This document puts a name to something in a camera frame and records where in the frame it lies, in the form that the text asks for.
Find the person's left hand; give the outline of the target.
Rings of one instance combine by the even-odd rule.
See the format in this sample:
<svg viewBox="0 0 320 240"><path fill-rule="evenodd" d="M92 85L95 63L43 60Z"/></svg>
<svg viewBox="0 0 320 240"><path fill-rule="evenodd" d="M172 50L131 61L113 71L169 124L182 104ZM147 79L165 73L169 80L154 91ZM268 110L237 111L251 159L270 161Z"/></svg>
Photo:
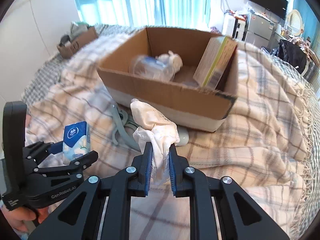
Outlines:
<svg viewBox="0 0 320 240"><path fill-rule="evenodd" d="M24 223L24 221L34 221L37 219L39 223L42 223L49 215L48 207L37 209L38 215L26 208L19 207L13 211L9 211L4 205L1 207L1 211L3 212L4 217L9 222L10 226L13 229L16 229L20 232L27 232L28 229Z"/></svg>

